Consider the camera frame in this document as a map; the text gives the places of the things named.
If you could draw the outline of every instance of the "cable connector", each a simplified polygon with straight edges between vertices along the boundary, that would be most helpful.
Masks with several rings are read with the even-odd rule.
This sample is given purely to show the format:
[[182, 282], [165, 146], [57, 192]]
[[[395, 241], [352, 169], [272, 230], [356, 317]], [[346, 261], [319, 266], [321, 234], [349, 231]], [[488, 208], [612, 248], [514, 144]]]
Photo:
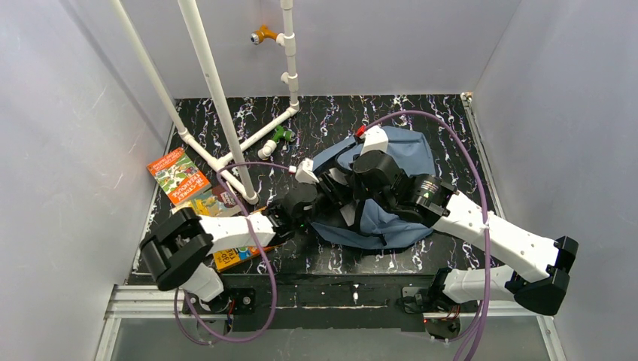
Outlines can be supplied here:
[[354, 133], [354, 137], [357, 139], [361, 139], [363, 137], [363, 135], [366, 134], [366, 126], [361, 126], [359, 129], [357, 129], [357, 131]]
[[485, 221], [482, 225], [479, 226], [480, 230], [490, 229], [490, 217], [488, 216], [488, 220]]

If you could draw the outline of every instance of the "orange book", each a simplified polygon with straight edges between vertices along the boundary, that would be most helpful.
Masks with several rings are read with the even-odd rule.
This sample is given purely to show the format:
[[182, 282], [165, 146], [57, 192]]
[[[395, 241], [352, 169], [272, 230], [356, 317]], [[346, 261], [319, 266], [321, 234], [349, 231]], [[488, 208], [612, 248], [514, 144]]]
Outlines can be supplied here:
[[211, 183], [183, 148], [173, 150], [146, 168], [174, 205], [179, 205], [211, 187]]

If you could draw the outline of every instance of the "white pvc pipe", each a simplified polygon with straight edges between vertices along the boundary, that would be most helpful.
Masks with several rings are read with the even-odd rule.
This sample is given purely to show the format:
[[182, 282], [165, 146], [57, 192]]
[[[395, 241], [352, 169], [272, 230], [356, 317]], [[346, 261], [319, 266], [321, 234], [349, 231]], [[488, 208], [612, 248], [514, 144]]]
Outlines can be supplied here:
[[[297, 114], [298, 111], [299, 111], [299, 109], [293, 109], [293, 108], [286, 109], [286, 111], [284, 113], [282, 113], [279, 117], [276, 117], [270, 123], [266, 124], [258, 132], [256, 132], [255, 134], [251, 135], [248, 139], [243, 141], [242, 144], [240, 144], [240, 147], [242, 148], [242, 151], [243, 150], [247, 150], [248, 148], [252, 147], [253, 144], [257, 143], [257, 141], [259, 141], [261, 138], [263, 138], [264, 135], [270, 133], [276, 126], [282, 124], [288, 118], [290, 118], [293, 115]], [[219, 161], [220, 161], [221, 164], [227, 165], [228, 163], [230, 163], [232, 161], [232, 154], [228, 153], [227, 155], [222, 156], [221, 158], [219, 158]]]
[[[228, 103], [226, 102], [226, 96], [223, 94], [223, 88], [221, 86], [221, 80], [217, 73], [217, 67], [213, 59], [213, 53], [208, 45], [208, 38], [206, 31], [204, 30], [204, 24], [202, 18], [199, 15], [199, 9], [195, 0], [178, 0], [184, 22], [190, 35], [190, 40], [195, 47], [195, 53], [197, 59], [202, 67], [204, 78], [208, 90], [211, 92], [217, 115], [220, 118], [220, 123], [223, 129], [223, 133], [226, 136], [226, 141], [230, 148], [230, 153], [236, 162], [244, 162], [244, 154], [239, 145], [239, 138], [235, 130], [235, 124], [232, 122], [230, 116], [230, 110], [228, 109]], [[238, 167], [239, 178], [242, 180], [242, 184], [245, 188], [246, 201], [252, 205], [258, 203], [259, 196], [255, 192], [253, 187], [251, 176], [248, 174], [246, 166]]]
[[139, 34], [137, 30], [135, 30], [135, 27], [131, 22], [131, 18], [124, 9], [124, 6], [122, 6], [120, 0], [111, 0], [111, 3], [113, 4], [115, 13], [120, 18], [124, 31], [129, 36], [129, 40], [131, 41], [133, 50], [137, 54], [138, 59], [141, 62], [141, 65], [144, 68], [148, 79], [150, 80], [150, 83], [153, 84], [153, 87], [155, 88], [159, 99], [161, 99], [162, 104], [164, 104], [164, 108], [166, 108], [166, 111], [168, 111], [169, 116], [173, 120], [173, 123], [175, 123], [175, 128], [177, 128], [178, 132], [181, 134], [187, 132], [184, 123], [182, 123], [178, 112], [175, 110], [173, 98], [169, 95], [169, 92], [164, 87], [162, 78], [157, 73], [157, 69], [155, 69], [153, 61], [150, 60], [150, 56], [148, 55], [148, 52], [144, 47], [144, 43], [141, 42]]
[[[160, 74], [155, 69], [155, 65], [153, 61], [150, 59], [146, 48], [144, 47], [144, 43], [142, 43], [137, 30], [133, 26], [131, 18], [127, 14], [124, 6], [120, 0], [111, 0], [115, 13], [120, 18], [120, 22], [122, 23], [122, 27], [124, 31], [129, 37], [131, 41], [131, 45], [135, 50], [135, 54], [137, 55], [146, 75], [148, 76], [150, 82], [153, 84], [157, 95], [162, 100], [164, 108], [168, 111], [173, 123], [175, 124], [175, 128], [178, 130], [178, 134], [184, 140], [186, 144], [192, 147], [207, 163], [214, 171], [219, 171], [226, 164], [222, 165], [220, 161], [213, 157], [206, 149], [204, 149], [197, 140], [188, 132], [188, 129], [184, 126], [181, 118], [179, 117], [178, 112], [175, 110], [175, 106], [173, 105], [172, 97], [169, 95], [169, 92], [164, 87], [164, 83], [162, 82], [162, 78]], [[241, 194], [244, 198], [246, 198], [246, 190], [237, 178], [235, 178], [228, 171], [222, 172], [222, 176], [228, 181], [228, 183], [237, 190], [239, 194]]]
[[297, 69], [295, 63], [296, 42], [293, 31], [293, 0], [281, 0], [281, 10], [284, 13], [284, 46], [286, 47], [286, 57], [288, 66], [288, 89], [290, 91], [290, 106], [299, 109], [297, 83]]

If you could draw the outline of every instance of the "enclosure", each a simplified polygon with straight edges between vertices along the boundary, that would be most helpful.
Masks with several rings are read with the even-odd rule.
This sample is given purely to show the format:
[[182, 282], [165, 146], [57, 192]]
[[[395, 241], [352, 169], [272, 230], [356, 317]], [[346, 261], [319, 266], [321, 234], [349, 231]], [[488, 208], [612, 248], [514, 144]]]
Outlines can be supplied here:
[[[434, 114], [468, 148], [491, 210], [529, 232], [580, 243], [558, 314], [492, 302], [474, 359], [635, 359], [632, 336], [620, 325], [636, 317], [629, 307], [638, 272], [631, 192], [638, 176], [631, 106], [638, 5], [298, 0], [290, 53], [288, 2], [196, 3], [238, 140], [286, 114], [281, 122], [297, 141], [279, 145], [272, 160], [296, 165], [393, 111]], [[114, 3], [143, 47], [132, 44]], [[406, 284], [429, 284], [441, 267], [485, 267], [479, 249], [439, 233], [405, 250], [376, 251], [304, 232], [269, 252], [278, 310], [251, 347], [199, 347], [179, 333], [173, 292], [156, 290], [137, 252], [172, 206], [145, 168], [184, 147], [214, 182], [211, 162], [194, 144], [232, 159], [223, 112], [210, 99], [212, 80], [202, 74], [202, 54], [180, 9], [186, 3], [4, 4], [2, 359], [452, 359], [458, 343], [431, 341], [424, 331], [433, 315], [414, 318], [374, 303], [398, 297]], [[279, 40], [251, 44], [261, 25], [288, 35], [279, 44], [285, 52]], [[140, 52], [149, 56], [146, 65]], [[394, 125], [425, 134], [437, 175], [478, 197], [441, 127], [418, 117]], [[245, 159], [258, 160], [266, 139], [242, 148]], [[233, 175], [240, 184], [247, 176], [259, 206], [290, 186], [265, 169]], [[261, 300], [269, 297], [264, 272], [253, 259], [223, 275]], [[369, 308], [345, 307], [352, 290], [331, 279], [360, 285], [359, 305]], [[232, 333], [259, 329], [264, 302], [263, 312], [237, 317]], [[461, 323], [474, 311], [464, 309]], [[184, 322], [201, 332], [192, 317]]]

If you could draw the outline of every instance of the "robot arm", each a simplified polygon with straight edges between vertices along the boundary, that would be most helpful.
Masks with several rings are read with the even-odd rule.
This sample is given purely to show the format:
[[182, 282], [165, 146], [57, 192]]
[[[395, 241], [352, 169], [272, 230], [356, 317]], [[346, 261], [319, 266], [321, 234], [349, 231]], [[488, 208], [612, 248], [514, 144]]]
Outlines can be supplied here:
[[[482, 210], [452, 185], [430, 174], [408, 176], [394, 159], [371, 150], [352, 165], [368, 197], [401, 219], [444, 232], [483, 249]], [[539, 314], [557, 313], [570, 281], [578, 243], [527, 232], [489, 213], [491, 252], [505, 266], [492, 270], [491, 299], [516, 301]], [[426, 295], [455, 305], [483, 298], [483, 270], [442, 268]]]

